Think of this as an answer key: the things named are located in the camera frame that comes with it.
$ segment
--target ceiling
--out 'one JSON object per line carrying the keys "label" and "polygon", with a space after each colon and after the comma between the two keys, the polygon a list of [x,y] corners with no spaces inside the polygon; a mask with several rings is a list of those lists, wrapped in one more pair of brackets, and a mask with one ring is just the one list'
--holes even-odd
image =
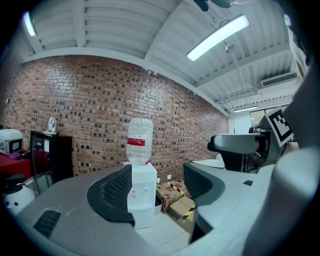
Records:
{"label": "ceiling", "polygon": [[[296,90],[292,83],[259,91],[261,80],[297,69],[281,10],[269,0],[229,9],[209,5],[202,12],[192,0],[48,0],[30,12],[37,36],[21,24],[12,47],[21,62],[82,54],[140,65],[182,84],[224,114],[290,100]],[[196,61],[187,58],[221,22],[239,14],[250,26],[226,40],[234,45],[233,55],[221,42]]]}

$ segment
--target red table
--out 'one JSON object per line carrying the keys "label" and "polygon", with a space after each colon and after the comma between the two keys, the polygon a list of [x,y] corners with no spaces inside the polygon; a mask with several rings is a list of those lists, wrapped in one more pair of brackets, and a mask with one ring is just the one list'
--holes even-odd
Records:
{"label": "red table", "polygon": [[31,160],[22,158],[15,160],[0,153],[0,179],[6,179],[14,174],[24,174],[24,181],[30,179],[33,176]]}

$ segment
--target brick wall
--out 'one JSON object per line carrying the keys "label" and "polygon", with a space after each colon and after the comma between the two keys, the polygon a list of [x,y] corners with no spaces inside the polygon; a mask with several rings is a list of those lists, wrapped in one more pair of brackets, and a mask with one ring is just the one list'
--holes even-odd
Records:
{"label": "brick wall", "polygon": [[58,118],[60,133],[73,136],[76,175],[127,159],[133,117],[153,120],[151,163],[161,181],[167,174],[182,178],[183,163],[214,157],[210,137],[228,132],[227,118],[193,92],[114,59],[60,56],[6,65],[0,89],[0,124],[23,131],[24,148],[28,131],[43,131],[49,117]]}

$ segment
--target water bottle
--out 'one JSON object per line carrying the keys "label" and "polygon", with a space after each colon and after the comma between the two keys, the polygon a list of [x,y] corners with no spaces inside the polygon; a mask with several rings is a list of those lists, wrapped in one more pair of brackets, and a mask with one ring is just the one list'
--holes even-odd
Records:
{"label": "water bottle", "polygon": [[126,156],[135,165],[145,165],[151,157],[154,123],[147,118],[132,118],[129,123]]}

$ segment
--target black cabinet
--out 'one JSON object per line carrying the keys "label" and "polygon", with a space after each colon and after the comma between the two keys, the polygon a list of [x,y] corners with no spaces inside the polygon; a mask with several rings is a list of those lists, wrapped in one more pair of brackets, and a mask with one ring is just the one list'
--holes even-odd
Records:
{"label": "black cabinet", "polygon": [[41,194],[58,181],[73,177],[72,137],[31,131],[31,169]]}

